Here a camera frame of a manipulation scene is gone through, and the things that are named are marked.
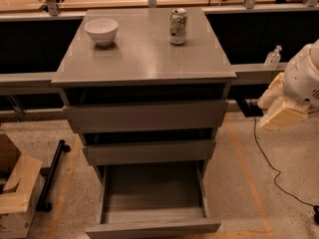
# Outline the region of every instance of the bowl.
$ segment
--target bowl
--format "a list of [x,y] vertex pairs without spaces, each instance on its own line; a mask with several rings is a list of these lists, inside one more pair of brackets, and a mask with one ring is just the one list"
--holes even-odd
[[110,45],[118,33],[118,22],[110,19],[98,19],[88,22],[85,30],[89,37],[98,45]]

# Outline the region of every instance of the can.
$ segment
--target can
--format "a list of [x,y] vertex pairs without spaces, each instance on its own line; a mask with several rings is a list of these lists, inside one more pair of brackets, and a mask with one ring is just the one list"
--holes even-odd
[[173,9],[169,17],[169,41],[181,45],[186,41],[187,13],[183,8]]

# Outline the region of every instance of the cardboard box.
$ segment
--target cardboard box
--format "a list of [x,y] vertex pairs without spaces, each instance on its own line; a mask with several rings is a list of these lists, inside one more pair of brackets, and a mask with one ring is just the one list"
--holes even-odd
[[0,194],[0,238],[26,238],[44,179],[42,162],[22,154],[5,134],[0,134],[0,170],[11,172]]

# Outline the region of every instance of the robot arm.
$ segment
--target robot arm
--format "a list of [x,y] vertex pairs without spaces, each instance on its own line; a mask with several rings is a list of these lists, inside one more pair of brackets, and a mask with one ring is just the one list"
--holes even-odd
[[319,108],[319,40],[301,49],[270,84],[258,101],[268,113],[259,125],[277,130],[308,118],[309,108]]

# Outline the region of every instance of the plastic bottle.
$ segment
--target plastic bottle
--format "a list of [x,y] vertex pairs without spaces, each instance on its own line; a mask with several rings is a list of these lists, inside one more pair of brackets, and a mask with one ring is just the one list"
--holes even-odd
[[276,69],[279,61],[281,59],[280,51],[282,50],[280,45],[276,46],[276,49],[273,52],[270,52],[266,58],[264,66],[267,69]]

